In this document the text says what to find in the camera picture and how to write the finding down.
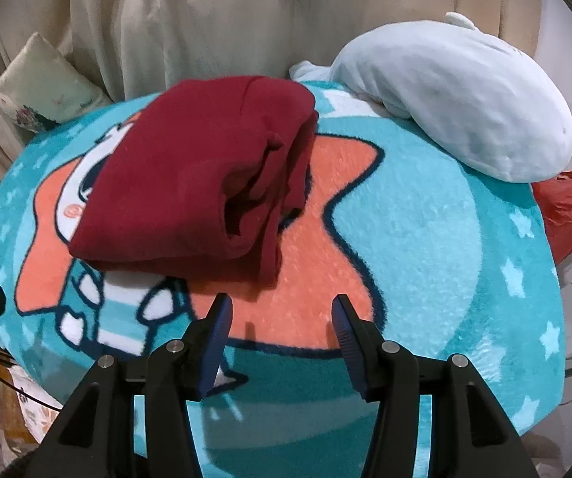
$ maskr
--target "white star pattern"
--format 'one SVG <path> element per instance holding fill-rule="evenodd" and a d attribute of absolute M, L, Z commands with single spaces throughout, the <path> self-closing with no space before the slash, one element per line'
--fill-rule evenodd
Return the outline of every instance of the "white star pattern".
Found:
<path fill-rule="evenodd" d="M 534 238 L 534 234 L 531 232 L 531 219 L 524 215 L 520 208 L 517 208 L 513 214 L 510 214 L 510 219 L 519 231 L 519 237 L 521 239 L 525 236 L 530 239 Z"/>
<path fill-rule="evenodd" d="M 534 425 L 534 420 L 536 420 L 536 410 L 539 409 L 539 404 L 540 401 L 533 401 L 529 395 L 525 397 L 523 406 L 511 418 L 511 423 L 519 434 L 525 433 L 525 431 Z"/>
<path fill-rule="evenodd" d="M 3 227 L 0 229 L 0 242 L 4 243 L 7 234 L 11 231 L 11 225 L 9 223 L 4 223 Z"/>
<path fill-rule="evenodd" d="M 38 158 L 36 160 L 36 162 L 33 164 L 33 168 L 34 169 L 39 169 L 42 164 L 46 161 L 46 159 L 49 157 L 49 155 L 43 154 L 40 158 Z"/>
<path fill-rule="evenodd" d="M 523 270 L 514 266 L 510 259 L 507 259 L 505 265 L 501 268 L 505 284 L 507 284 L 507 292 L 510 296 L 525 298 L 525 290 L 523 289 Z"/>
<path fill-rule="evenodd" d="M 560 327 L 554 327 L 552 322 L 547 322 L 547 330 L 539 338 L 543 347 L 545 347 L 545 360 L 549 359 L 552 354 L 560 352 L 558 346 L 558 336 L 560 332 Z"/>
<path fill-rule="evenodd" d="M 22 162 L 18 162 L 14 168 L 9 172 L 9 174 L 11 174 L 14 178 L 20 174 L 20 171 L 22 170 L 22 168 L 24 167 L 24 164 Z"/>
<path fill-rule="evenodd" d="M 9 192 L 6 193 L 6 195 L 4 196 L 6 204 L 11 204 L 11 202 L 16 197 L 17 192 L 18 192 L 18 189 L 14 188 L 13 190 L 10 190 Z"/>
<path fill-rule="evenodd" d="M 506 353 L 503 347 L 495 346 L 489 332 L 485 332 L 470 354 L 470 361 L 487 382 L 500 382 L 501 362 Z"/>
<path fill-rule="evenodd" d="M 3 284 L 3 282 L 6 280 L 6 272 L 4 271 L 4 268 L 0 268 L 0 285 Z"/>

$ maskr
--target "white stuffed animal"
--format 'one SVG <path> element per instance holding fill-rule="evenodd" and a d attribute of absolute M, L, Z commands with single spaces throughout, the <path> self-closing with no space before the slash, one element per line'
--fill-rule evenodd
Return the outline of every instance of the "white stuffed animal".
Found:
<path fill-rule="evenodd" d="M 499 180 L 556 176 L 572 155 L 572 114 L 558 88 L 531 57 L 465 16 L 445 20 L 383 25 L 350 41 L 329 67 L 293 66 L 291 79 L 367 94 Z"/>

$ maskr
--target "teal blanket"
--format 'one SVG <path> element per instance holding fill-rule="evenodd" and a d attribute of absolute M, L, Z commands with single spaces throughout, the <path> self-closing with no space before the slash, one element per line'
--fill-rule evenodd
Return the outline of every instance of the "teal blanket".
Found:
<path fill-rule="evenodd" d="M 530 186 L 459 164 L 412 121 L 338 84 L 307 86 L 319 132 L 306 211 L 282 225 L 279 285 L 222 289 L 236 311 L 230 343 L 213 395 L 189 406 L 204 476 L 358 476 L 376 405 L 352 391 L 328 331 L 340 292 L 417 355 L 468 355 L 528 430 L 559 403 L 564 376 L 558 279 Z M 220 290 L 97 272 L 68 255 L 102 162 L 154 97 L 37 135 L 0 185 L 0 345 L 61 401 L 95 358 L 180 337 Z M 143 453 L 141 400 L 137 408 Z M 424 476 L 429 398 L 419 439 Z"/>

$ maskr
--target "fleece fabric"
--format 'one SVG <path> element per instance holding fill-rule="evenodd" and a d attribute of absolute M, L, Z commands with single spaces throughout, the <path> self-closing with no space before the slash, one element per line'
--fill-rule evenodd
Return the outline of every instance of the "fleece fabric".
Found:
<path fill-rule="evenodd" d="M 154 96 L 36 138 L 0 186 L 0 344 L 62 402 L 95 358 L 147 354 L 228 292 L 233 325 L 215 390 L 188 404 L 204 477 L 353 478 L 376 404 L 352 389 L 329 326 L 332 299 L 345 292 L 361 318 L 413 353 L 466 354 L 524 433 L 560 402 L 565 351 L 530 186 L 460 164 L 412 121 L 339 84 L 307 87 L 320 118 L 306 206 L 280 224 L 274 289 L 101 272 L 70 256 L 98 166 Z M 143 453 L 141 398 L 136 413 Z M 417 478 L 429 447 L 425 397 Z"/>
<path fill-rule="evenodd" d="M 69 252 L 101 271 L 273 285 L 277 228 L 304 206 L 317 116 L 296 82 L 180 82 L 103 164 Z"/>

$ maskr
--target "red plastic bag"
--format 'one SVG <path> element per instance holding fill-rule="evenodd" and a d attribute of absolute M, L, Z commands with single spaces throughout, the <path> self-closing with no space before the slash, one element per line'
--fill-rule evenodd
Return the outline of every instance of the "red plastic bag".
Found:
<path fill-rule="evenodd" d="M 572 170 L 531 184 L 556 264 L 572 253 Z"/>

